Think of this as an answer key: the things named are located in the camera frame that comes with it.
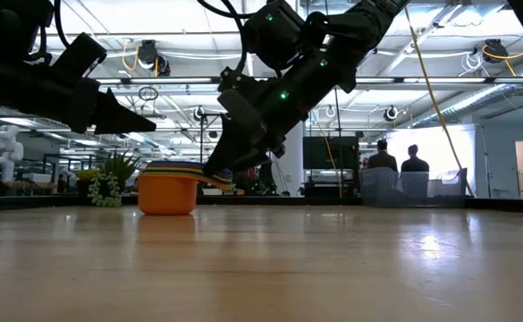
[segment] man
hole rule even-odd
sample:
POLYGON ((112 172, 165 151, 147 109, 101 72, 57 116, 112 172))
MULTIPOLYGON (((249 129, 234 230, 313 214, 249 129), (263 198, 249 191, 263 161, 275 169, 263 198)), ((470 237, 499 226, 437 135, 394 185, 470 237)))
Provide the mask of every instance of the man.
POLYGON ((402 189, 409 197, 425 198, 428 193, 428 182, 430 181, 428 174, 430 165, 417 157, 417 154, 418 146, 416 144, 408 148, 410 159, 402 162, 401 167, 402 189))
POLYGON ((56 185, 56 192, 66 192, 66 181, 64 180, 63 174, 58 174, 58 184, 56 185))
POLYGON ((415 144, 408 148, 410 159, 402 163, 402 172, 430 172, 430 165, 417 157, 418 146, 415 144))
POLYGON ((377 142, 378 153, 368 159, 368 169, 377 167, 391 168, 394 172, 398 172, 398 165, 396 158, 388 154, 388 143, 384 140, 377 142))

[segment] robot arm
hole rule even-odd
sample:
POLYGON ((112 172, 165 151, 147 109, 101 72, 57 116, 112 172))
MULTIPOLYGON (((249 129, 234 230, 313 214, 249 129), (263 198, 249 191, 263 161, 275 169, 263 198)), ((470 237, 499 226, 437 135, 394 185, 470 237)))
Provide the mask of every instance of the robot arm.
POLYGON ((13 179, 14 162, 21 161, 24 154, 24 147, 16 140, 18 133, 17 126, 3 125, 0 127, 0 151, 4 149, 4 153, 0 157, 0 165, 3 167, 1 179, 4 182, 13 179))
POLYGON ((80 133, 92 124, 96 134, 154 131, 154 123, 121 106, 110 89, 99 92, 98 81, 83 77, 105 60, 106 50, 85 33, 68 44, 60 6, 61 0, 55 5, 49 0, 0 0, 0 105, 60 121, 80 133), (46 28, 53 17, 67 48, 51 65, 46 28), (39 32, 40 49, 30 54, 39 32), (43 61, 29 64, 39 59, 43 61))
POLYGON ((360 62, 382 40, 409 0, 363 0, 346 13, 311 13, 303 21, 283 0, 270 1, 245 23, 243 46, 281 79, 255 80, 241 70, 222 72, 218 101, 228 111, 206 174, 263 164, 284 154, 285 134, 308 119, 335 86, 350 93, 360 62), (325 51, 325 35, 331 35, 325 51))

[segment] orange bowl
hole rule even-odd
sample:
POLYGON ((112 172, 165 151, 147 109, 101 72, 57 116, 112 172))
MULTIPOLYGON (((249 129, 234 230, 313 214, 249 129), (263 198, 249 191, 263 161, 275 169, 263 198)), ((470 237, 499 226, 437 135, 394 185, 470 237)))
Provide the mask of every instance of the orange bowl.
POLYGON ((146 215, 187 215, 196 207, 198 180, 141 174, 138 207, 146 215))

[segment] wooden table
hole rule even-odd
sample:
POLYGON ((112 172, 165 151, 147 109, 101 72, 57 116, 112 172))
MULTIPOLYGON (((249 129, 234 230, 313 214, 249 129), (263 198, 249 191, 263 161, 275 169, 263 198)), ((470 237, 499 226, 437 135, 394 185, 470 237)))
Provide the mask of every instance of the wooden table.
POLYGON ((523 321, 523 214, 0 212, 0 321, 523 321))

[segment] ceiling light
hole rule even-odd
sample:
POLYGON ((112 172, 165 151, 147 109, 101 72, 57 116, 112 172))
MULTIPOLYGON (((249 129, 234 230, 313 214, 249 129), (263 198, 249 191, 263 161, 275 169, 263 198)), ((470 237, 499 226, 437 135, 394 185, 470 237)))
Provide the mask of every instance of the ceiling light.
MULTIPOLYGON (((485 81, 483 77, 464 77, 464 78, 429 78, 432 83, 481 83, 485 81)), ((426 78, 405 78, 405 83, 426 83, 426 78)))
POLYGON ((384 111, 384 119, 386 122, 392 122, 398 117, 398 110, 394 106, 390 106, 384 111))
POLYGON ((71 129, 36 129, 40 132, 71 132, 71 129))
POLYGON ((94 141, 94 140, 73 140, 73 141, 75 141, 76 143, 80 143, 82 145, 89 146, 89 147, 96 147, 96 146, 102 145, 102 143, 100 143, 98 141, 94 141))
POLYGON ((211 78, 148 78, 131 79, 132 84, 208 84, 211 78))
POLYGON ((54 134, 54 133, 49 133, 49 132, 45 132, 45 135, 51 137, 51 138, 55 138, 55 139, 59 139, 59 140, 66 140, 66 138, 62 135, 58 135, 58 134, 54 134))
POLYGON ((131 78, 131 77, 132 77, 132 75, 130 75, 130 73, 129 73, 129 72, 126 72, 125 70, 118 71, 118 73, 120 73, 120 74, 122 74, 122 75, 126 75, 126 76, 128 76, 128 78, 131 78))
POLYGON ((6 123, 11 123, 11 124, 16 124, 16 125, 20 125, 20 126, 37 126, 36 123, 25 120, 25 119, 21 119, 21 118, 1 117, 0 121, 6 122, 6 123))
POLYGON ((169 118, 153 120, 153 122, 156 124, 157 129, 174 129, 177 127, 175 122, 169 118))
POLYGON ((329 108, 326 110, 326 116, 328 116, 328 117, 336 116, 336 111, 333 109, 332 106, 329 106, 329 108))
POLYGON ((523 83, 523 77, 504 77, 504 78, 496 78, 496 83, 523 83))
POLYGON ((97 82, 100 84, 120 84, 122 81, 120 79, 97 79, 97 82))
POLYGON ((357 84, 378 84, 378 83, 392 83, 394 78, 374 77, 374 78, 360 78, 357 77, 357 84))
POLYGON ((136 141, 138 141, 140 143, 143 143, 143 142, 146 141, 146 139, 144 139, 144 136, 142 136, 141 134, 136 133, 136 132, 127 133, 127 134, 124 134, 124 135, 129 137, 130 139, 136 140, 136 141))

